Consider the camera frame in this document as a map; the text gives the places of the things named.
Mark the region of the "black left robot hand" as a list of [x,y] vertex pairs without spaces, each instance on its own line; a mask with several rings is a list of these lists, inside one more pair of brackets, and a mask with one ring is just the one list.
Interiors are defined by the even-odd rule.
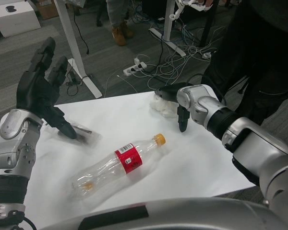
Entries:
[[66,137],[76,139],[76,131],[65,120],[64,112],[55,107],[60,96],[60,87],[66,79],[67,58],[62,56],[45,78],[45,73],[52,63],[55,47],[55,40],[48,37],[35,52],[28,70],[20,78],[16,92],[16,107],[44,119]]

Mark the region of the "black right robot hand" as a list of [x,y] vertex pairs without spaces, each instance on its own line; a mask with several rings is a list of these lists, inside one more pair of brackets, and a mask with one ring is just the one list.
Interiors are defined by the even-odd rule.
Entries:
[[[163,86],[155,90],[155,95],[159,96],[162,99],[165,99],[166,101],[177,103],[178,90],[186,86],[192,86],[192,84],[180,82],[172,85]],[[186,108],[179,105],[177,108],[177,115],[180,132],[185,132],[188,125],[188,120],[190,118],[190,112],[187,111]]]

